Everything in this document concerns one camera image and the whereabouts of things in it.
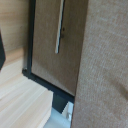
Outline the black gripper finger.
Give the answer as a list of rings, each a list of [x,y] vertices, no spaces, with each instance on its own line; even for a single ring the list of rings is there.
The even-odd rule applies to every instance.
[[[0,70],[3,67],[5,60],[6,60],[5,50],[4,50],[4,46],[3,46],[2,36],[0,33]]]

